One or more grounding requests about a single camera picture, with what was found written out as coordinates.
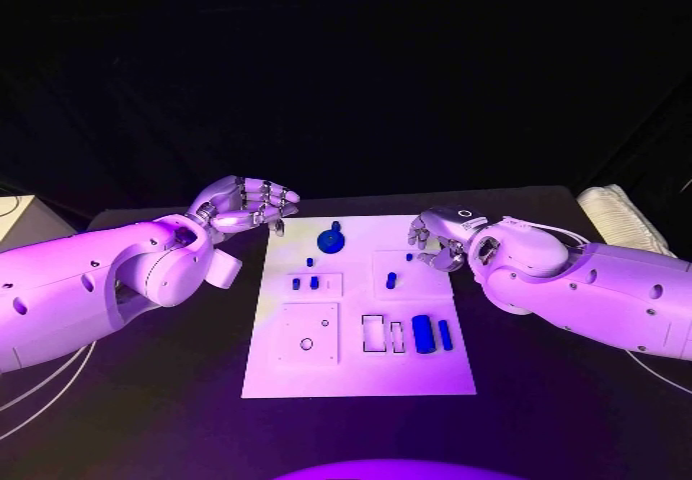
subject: black backdrop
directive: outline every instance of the black backdrop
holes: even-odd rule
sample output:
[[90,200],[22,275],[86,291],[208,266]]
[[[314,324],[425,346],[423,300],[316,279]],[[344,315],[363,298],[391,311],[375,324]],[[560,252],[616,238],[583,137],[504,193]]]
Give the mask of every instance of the black backdrop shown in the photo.
[[306,198],[577,193],[692,67],[662,2],[55,3],[2,19],[0,184],[73,218],[231,173]]

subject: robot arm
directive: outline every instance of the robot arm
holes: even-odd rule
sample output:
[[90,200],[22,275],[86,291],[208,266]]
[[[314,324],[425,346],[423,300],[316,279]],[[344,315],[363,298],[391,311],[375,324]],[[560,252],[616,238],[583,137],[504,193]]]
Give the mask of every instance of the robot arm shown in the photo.
[[465,257],[488,299],[505,311],[538,314],[557,327],[608,345],[692,360],[691,264],[599,243],[569,247],[537,225],[511,217],[491,222],[463,208],[427,210],[410,243],[439,237],[439,255],[419,258],[455,271]]
[[264,223],[282,235],[299,200],[285,187],[231,176],[185,215],[0,254],[0,372],[66,355],[148,310],[174,307],[205,280],[230,288],[243,263],[214,245]]

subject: dark table surface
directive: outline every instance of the dark table surface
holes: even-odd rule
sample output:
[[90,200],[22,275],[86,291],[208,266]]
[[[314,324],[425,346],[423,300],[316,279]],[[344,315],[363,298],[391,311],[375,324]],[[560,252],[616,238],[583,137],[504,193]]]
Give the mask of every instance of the dark table surface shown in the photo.
[[[311,200],[299,216],[416,214],[455,203],[600,239],[563,187]],[[112,210],[91,229],[175,211]],[[4,478],[266,479],[371,458],[528,478],[692,478],[692,396],[623,351],[501,311],[468,269],[452,283],[478,395],[241,399],[267,237],[257,229],[223,245],[244,261],[230,290],[205,284],[99,342],[66,396],[0,445]],[[0,400],[63,361],[5,375]],[[647,361],[692,378],[687,362]],[[68,376],[2,413],[0,432]]]

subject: puzzle board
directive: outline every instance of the puzzle board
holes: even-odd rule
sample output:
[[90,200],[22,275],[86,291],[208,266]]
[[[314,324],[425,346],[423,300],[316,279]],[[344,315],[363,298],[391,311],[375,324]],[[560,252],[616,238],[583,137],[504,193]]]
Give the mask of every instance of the puzzle board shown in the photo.
[[[243,398],[476,393],[449,274],[416,260],[420,252],[407,242],[414,218],[286,219],[286,235],[272,235],[267,246]],[[329,255],[318,249],[318,236],[335,220],[347,245]],[[439,248],[429,241],[427,251]],[[407,253],[414,254],[412,262]],[[390,272],[397,273],[393,290],[386,287]],[[365,321],[364,316],[380,315],[387,351],[370,352],[364,336],[375,335],[378,345],[383,337],[373,330],[374,317]],[[433,323],[437,350],[430,354],[416,351],[416,315],[429,315]],[[450,351],[443,349],[440,320],[450,326]]]

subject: blue small piece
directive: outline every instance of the blue small piece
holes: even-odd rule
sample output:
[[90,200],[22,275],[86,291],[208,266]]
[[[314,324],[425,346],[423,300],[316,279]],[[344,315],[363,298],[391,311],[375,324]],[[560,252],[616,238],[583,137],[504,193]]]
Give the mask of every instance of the blue small piece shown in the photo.
[[396,286],[397,286],[397,274],[394,272],[390,272],[390,275],[387,275],[387,288],[393,290]]
[[433,336],[433,325],[427,315],[417,315],[413,319],[416,351],[419,353],[433,353],[437,350],[436,337]]
[[325,230],[318,237],[318,248],[325,253],[337,253],[342,250],[345,243],[342,225],[339,222],[334,222],[332,229]]
[[455,347],[452,346],[452,335],[450,335],[450,326],[448,325],[448,320],[440,320],[437,322],[440,326],[440,336],[443,337],[443,347],[446,350],[452,350]]

